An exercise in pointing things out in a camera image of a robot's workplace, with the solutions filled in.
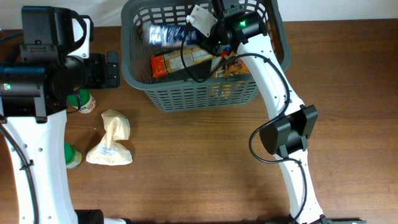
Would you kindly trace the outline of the green lid Knorr jar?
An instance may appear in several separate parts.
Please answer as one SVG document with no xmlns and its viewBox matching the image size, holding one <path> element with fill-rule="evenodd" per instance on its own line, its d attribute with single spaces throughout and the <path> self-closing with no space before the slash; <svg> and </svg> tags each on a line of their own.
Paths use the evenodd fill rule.
<svg viewBox="0 0 398 224">
<path fill-rule="evenodd" d="M 83 114 L 91 113 L 96 108 L 96 100 L 88 90 L 80 90 L 78 94 L 69 95 L 67 100 L 78 112 Z"/>
</svg>

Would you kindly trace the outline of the orange red pasta packet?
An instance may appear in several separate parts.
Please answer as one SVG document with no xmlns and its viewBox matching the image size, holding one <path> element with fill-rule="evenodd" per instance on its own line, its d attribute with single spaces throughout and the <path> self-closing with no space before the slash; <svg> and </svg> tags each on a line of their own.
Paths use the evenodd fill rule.
<svg viewBox="0 0 398 224">
<path fill-rule="evenodd" d="M 186 67 L 192 67 L 194 65 L 213 60 L 214 58 L 216 58 L 216 56 L 198 46 L 185 47 L 183 49 L 183 59 Z M 150 58 L 150 64 L 153 78 L 165 77 L 185 68 L 182 63 L 180 50 L 175 50 L 162 55 L 152 55 Z"/>
</svg>

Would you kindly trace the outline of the orange brown snack pouch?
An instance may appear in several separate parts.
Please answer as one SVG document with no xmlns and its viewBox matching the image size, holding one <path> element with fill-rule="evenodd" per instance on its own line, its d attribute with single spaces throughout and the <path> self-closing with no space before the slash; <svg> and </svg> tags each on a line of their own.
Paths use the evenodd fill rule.
<svg viewBox="0 0 398 224">
<path fill-rule="evenodd" d="M 229 53 L 228 51 L 224 51 L 219 57 L 214 58 L 211 61 L 211 70 L 212 72 L 216 66 L 218 66 L 221 62 L 229 59 L 230 57 L 236 56 L 235 52 Z M 248 74 L 249 69 L 244 64 L 241 59 L 237 59 L 232 62 L 228 62 L 226 65 L 219 68 L 215 73 L 211 75 L 211 78 L 224 78 L 224 77 L 232 77 L 240 74 Z"/>
</svg>

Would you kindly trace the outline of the blue white cracker box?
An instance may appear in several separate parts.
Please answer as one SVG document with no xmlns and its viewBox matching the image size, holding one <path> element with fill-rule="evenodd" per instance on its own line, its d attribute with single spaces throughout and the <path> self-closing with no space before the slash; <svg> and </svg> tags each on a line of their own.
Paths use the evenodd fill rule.
<svg viewBox="0 0 398 224">
<path fill-rule="evenodd" d="M 147 45 L 176 48 L 182 42 L 185 45 L 197 45 L 201 36 L 194 28 L 184 25 L 153 24 L 146 22 L 142 26 L 143 39 Z"/>
</svg>

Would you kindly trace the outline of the beige powder plastic bag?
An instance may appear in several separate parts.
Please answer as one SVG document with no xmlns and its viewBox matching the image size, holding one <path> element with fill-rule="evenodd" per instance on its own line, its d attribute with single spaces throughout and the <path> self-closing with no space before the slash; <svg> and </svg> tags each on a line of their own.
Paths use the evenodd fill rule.
<svg viewBox="0 0 398 224">
<path fill-rule="evenodd" d="M 130 150 L 118 141 L 126 141 L 130 137 L 129 120 L 120 112 L 107 110 L 101 114 L 105 134 L 101 141 L 86 155 L 90 164 L 106 166 L 122 166 L 133 162 Z"/>
</svg>

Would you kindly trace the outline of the green lid pale jar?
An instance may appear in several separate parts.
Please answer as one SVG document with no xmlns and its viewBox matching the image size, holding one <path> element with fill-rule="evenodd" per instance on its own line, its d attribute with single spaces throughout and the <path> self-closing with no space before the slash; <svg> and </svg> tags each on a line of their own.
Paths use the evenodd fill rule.
<svg viewBox="0 0 398 224">
<path fill-rule="evenodd" d="M 66 142 L 64 143 L 64 154 L 67 169 L 73 169 L 81 163 L 82 154 Z"/>
</svg>

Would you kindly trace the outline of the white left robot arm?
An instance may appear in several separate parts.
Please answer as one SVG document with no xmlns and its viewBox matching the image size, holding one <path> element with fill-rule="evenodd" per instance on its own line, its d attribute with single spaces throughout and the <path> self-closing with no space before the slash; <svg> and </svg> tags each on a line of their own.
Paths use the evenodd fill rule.
<svg viewBox="0 0 398 224">
<path fill-rule="evenodd" d="M 67 98 L 109 65 L 89 54 L 93 21 L 62 7 L 24 6 L 23 41 L 1 62 L 1 133 L 14 173 L 20 223 L 121 223 L 76 210 L 64 153 Z"/>
</svg>

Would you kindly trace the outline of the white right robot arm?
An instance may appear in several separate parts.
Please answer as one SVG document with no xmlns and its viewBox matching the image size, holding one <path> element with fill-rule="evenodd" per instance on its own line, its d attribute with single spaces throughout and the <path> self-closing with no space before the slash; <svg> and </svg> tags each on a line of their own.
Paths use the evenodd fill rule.
<svg viewBox="0 0 398 224">
<path fill-rule="evenodd" d="M 290 86 L 272 49 L 271 37 L 258 12 L 245 12 L 238 1 L 213 1 L 219 20 L 212 28 L 213 42 L 229 44 L 252 75 L 266 104 L 269 121 L 249 137 L 259 135 L 274 160 L 253 157 L 280 167 L 287 187 L 289 223 L 327 223 L 315 196 L 308 168 L 308 139 L 318 117 L 316 108 L 305 106 Z"/>
</svg>

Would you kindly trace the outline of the grey plastic lattice basket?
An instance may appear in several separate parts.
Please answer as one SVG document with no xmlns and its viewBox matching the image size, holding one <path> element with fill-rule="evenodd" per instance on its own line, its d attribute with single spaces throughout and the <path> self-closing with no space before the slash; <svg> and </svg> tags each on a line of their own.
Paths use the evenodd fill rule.
<svg viewBox="0 0 398 224">
<path fill-rule="evenodd" d="M 259 90 L 245 71 L 227 73 L 230 62 L 211 73 L 210 61 L 189 67 L 188 57 L 181 70 L 156 78 L 151 58 L 178 52 L 178 47 L 151 46 L 144 41 L 144 26 L 185 25 L 195 6 L 213 13 L 211 1 L 128 1 L 121 11 L 122 73 L 132 87 L 142 90 L 160 110 L 186 111 L 241 105 L 251 102 Z"/>
</svg>

